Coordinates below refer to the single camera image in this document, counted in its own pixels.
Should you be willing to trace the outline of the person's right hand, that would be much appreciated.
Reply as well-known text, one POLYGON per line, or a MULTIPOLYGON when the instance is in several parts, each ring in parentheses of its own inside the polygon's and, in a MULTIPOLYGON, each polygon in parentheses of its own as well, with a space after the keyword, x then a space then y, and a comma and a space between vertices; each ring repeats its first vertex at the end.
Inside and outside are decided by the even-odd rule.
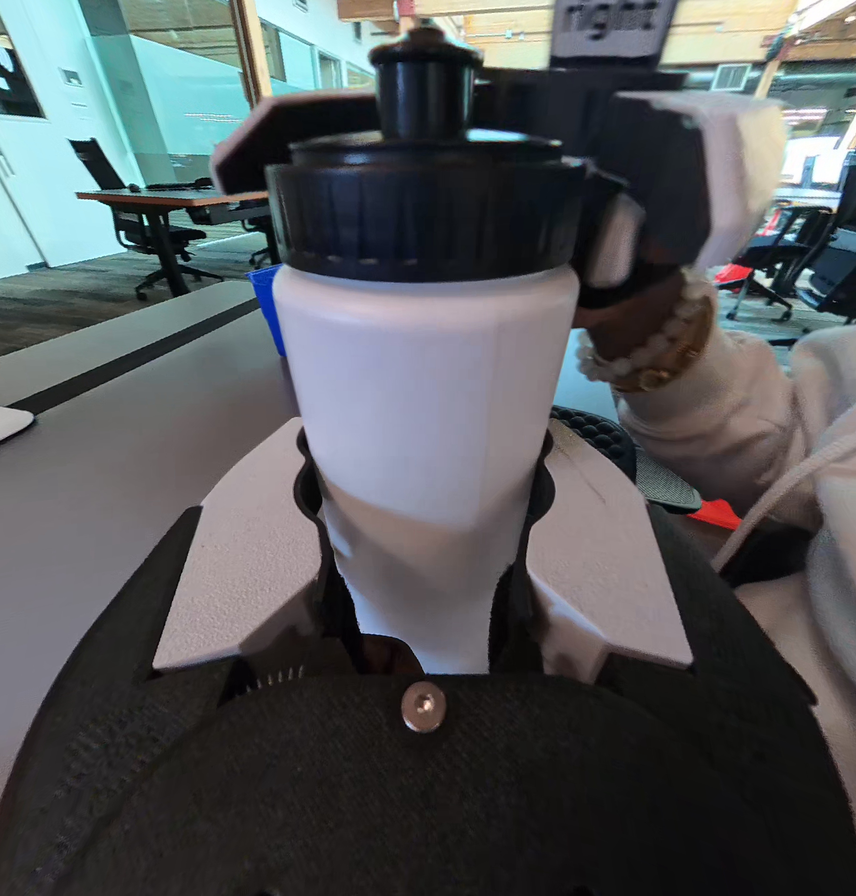
POLYGON ((585 330, 596 354, 605 361, 628 357, 660 332, 680 304, 683 289, 680 269, 647 285, 629 298, 607 308, 578 306, 571 326, 585 330))

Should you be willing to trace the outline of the blue plastic bin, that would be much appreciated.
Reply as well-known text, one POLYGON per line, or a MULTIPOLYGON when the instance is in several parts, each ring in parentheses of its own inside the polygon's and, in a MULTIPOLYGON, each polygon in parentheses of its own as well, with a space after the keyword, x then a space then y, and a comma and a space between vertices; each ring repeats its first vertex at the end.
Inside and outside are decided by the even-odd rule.
POLYGON ((255 298, 259 304, 261 313, 265 318, 273 342, 276 345, 277 352, 280 357, 286 357, 285 342, 281 332, 275 298, 273 295, 275 278, 282 266, 283 265, 279 263, 277 265, 250 271, 246 274, 246 277, 253 286, 255 298))

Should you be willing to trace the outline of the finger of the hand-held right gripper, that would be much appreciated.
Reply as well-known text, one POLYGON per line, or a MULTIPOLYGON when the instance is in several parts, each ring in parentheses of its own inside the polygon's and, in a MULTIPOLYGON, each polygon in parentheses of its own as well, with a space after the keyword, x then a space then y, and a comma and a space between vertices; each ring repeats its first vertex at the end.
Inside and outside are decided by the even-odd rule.
POLYGON ((379 129, 374 91, 302 91, 264 98, 215 147, 211 180, 223 195, 264 191, 265 169, 288 163, 292 144, 379 129))
POLYGON ((778 102, 741 94, 629 91, 606 117, 606 269, 707 270, 747 244, 780 183, 778 102))

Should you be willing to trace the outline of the wooden top office desk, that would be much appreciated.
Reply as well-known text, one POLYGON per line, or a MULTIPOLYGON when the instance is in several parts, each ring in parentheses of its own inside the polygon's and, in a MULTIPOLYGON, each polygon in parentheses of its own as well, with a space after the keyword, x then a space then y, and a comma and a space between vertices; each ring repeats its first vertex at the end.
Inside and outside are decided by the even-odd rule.
POLYGON ((205 273, 192 271, 187 264, 179 263, 181 251, 174 246, 168 219, 172 211, 203 210, 213 225, 270 216, 267 192, 262 190, 224 195, 213 186, 157 191, 124 188, 77 192, 76 197, 107 206, 116 218, 124 215, 137 220, 140 242, 128 243, 125 247, 132 252, 156 256, 160 273, 173 297, 188 294, 185 273, 197 277, 204 277, 205 273))

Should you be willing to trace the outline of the black ribbed bottle lid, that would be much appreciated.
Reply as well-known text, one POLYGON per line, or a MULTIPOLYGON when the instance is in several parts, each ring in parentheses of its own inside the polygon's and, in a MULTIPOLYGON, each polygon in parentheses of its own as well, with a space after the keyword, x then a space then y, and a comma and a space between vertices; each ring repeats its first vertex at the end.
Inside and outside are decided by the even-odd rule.
POLYGON ((289 145, 265 168, 284 264, 382 283, 507 279, 568 264, 587 166, 560 143, 470 127, 480 56, 434 27, 370 53, 379 130, 289 145))

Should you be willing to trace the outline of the dark cloth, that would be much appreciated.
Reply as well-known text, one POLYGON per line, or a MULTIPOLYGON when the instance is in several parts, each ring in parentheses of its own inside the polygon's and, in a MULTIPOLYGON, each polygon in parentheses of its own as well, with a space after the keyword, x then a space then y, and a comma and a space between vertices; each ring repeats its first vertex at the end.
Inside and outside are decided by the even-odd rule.
POLYGON ((736 590, 801 573, 812 539, 812 533, 799 527, 766 521, 748 535, 720 576, 736 590))

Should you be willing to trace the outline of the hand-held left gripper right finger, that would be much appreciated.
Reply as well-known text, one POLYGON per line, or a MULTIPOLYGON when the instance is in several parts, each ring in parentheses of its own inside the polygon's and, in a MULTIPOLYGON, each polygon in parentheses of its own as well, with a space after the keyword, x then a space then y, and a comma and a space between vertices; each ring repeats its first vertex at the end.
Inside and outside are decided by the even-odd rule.
POLYGON ((525 566, 546 674, 590 684, 612 656, 687 669, 693 654, 646 499, 614 463, 557 420, 544 470, 554 497, 525 566))

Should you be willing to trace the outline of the black honeycomb seat cushion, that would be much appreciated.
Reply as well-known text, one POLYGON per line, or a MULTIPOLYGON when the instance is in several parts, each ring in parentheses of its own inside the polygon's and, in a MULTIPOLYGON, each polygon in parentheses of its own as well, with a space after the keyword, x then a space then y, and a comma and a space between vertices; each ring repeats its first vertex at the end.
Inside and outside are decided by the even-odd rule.
POLYGON ((635 442, 619 424, 583 410, 557 405, 552 406, 550 419, 563 424, 636 483, 635 442))

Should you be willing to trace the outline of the white plastic bottle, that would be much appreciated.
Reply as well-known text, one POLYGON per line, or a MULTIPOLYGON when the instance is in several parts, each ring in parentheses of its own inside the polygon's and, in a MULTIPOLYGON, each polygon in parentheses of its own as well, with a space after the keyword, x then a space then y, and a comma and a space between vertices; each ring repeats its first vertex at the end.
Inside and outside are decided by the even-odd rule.
POLYGON ((482 675, 578 301, 564 265, 397 284, 283 265, 277 318, 362 632, 482 675))

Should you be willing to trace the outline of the white door with window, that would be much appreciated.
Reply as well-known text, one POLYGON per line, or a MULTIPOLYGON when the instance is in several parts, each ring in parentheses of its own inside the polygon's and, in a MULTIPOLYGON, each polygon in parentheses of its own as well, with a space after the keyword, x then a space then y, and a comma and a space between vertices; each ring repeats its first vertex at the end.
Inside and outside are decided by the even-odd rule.
POLYGON ((43 120, 42 107, 0 16, 0 279, 25 273, 45 261, 19 204, 22 184, 6 152, 4 125, 43 120))

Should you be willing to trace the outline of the orange plastic object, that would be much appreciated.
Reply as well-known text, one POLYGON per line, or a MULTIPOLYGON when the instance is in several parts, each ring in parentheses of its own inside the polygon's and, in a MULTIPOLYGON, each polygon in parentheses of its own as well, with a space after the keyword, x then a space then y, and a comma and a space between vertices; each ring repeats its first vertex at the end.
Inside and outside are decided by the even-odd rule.
POLYGON ((689 518, 731 532, 734 532, 742 521, 731 505, 723 499, 702 499, 699 509, 691 512, 689 518))

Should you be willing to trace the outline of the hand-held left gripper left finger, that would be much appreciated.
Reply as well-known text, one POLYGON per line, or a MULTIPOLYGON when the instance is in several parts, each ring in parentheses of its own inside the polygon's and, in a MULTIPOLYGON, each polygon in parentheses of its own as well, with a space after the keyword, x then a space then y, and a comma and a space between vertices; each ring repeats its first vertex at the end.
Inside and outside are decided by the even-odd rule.
POLYGON ((301 424, 285 423, 206 495, 153 670, 251 655, 289 631, 315 633, 320 538, 293 493, 305 463, 301 424))

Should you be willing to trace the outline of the person's left hand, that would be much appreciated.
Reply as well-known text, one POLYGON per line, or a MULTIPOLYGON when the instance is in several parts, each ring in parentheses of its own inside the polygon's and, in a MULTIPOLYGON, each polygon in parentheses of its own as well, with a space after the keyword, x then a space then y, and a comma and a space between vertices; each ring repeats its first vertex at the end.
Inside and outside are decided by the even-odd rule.
POLYGON ((385 635, 364 634, 362 655, 365 672, 370 675, 422 678, 419 659, 405 642, 385 635))

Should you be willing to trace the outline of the person's right forearm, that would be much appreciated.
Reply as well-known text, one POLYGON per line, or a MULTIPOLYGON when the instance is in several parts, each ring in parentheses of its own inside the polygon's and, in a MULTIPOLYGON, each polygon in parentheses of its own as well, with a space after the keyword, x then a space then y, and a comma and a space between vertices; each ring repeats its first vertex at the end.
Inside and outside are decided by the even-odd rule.
POLYGON ((825 381, 804 352, 792 359, 787 373, 765 341, 714 324, 700 358, 673 383, 618 398, 619 420, 702 498, 745 517, 828 422, 825 381))

